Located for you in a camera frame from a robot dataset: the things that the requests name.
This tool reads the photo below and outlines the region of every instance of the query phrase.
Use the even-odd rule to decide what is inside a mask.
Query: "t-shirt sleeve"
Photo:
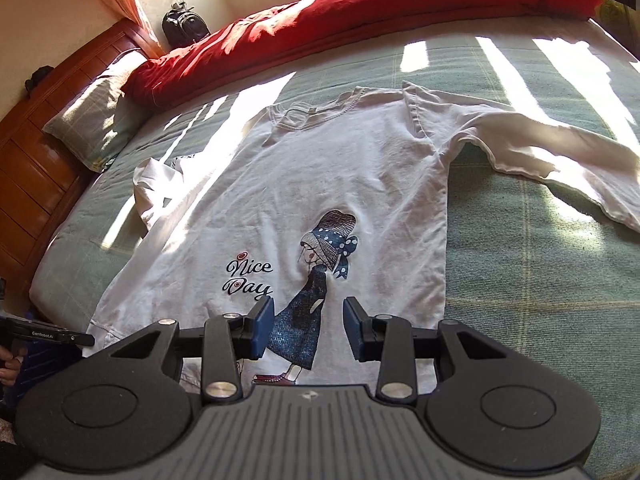
[[[567,124],[539,122],[506,105],[410,90],[421,128],[443,163],[471,142],[486,152],[496,171],[577,189],[611,219],[640,232],[640,158],[631,148]]]

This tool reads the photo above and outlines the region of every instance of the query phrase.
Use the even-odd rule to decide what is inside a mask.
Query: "blue polka-dot bonnet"
[[[358,237],[349,236],[355,226],[355,216],[333,209],[302,237],[300,245],[309,245],[336,278],[346,279],[349,272],[347,257],[358,245]]]

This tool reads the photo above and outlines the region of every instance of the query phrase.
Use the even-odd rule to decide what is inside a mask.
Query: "pillow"
[[[149,111],[125,98],[120,90],[145,61],[138,50],[120,54],[42,131],[64,142],[91,171],[104,171],[149,118]]]

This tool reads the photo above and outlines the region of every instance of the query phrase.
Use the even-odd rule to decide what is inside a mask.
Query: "blanket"
[[[123,91],[167,110],[272,66],[355,41],[431,23],[537,14],[578,19],[602,0],[301,0],[238,20],[136,69]]]

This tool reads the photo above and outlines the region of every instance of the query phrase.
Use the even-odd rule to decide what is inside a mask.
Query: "cartoon girl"
[[[353,215],[334,209],[300,240],[309,276],[302,290],[276,316],[267,345],[291,364],[280,375],[255,375],[254,383],[295,384],[302,368],[311,370],[326,297],[325,272],[330,270],[337,279],[347,279],[347,257],[358,245],[358,238],[349,236],[355,225]]]

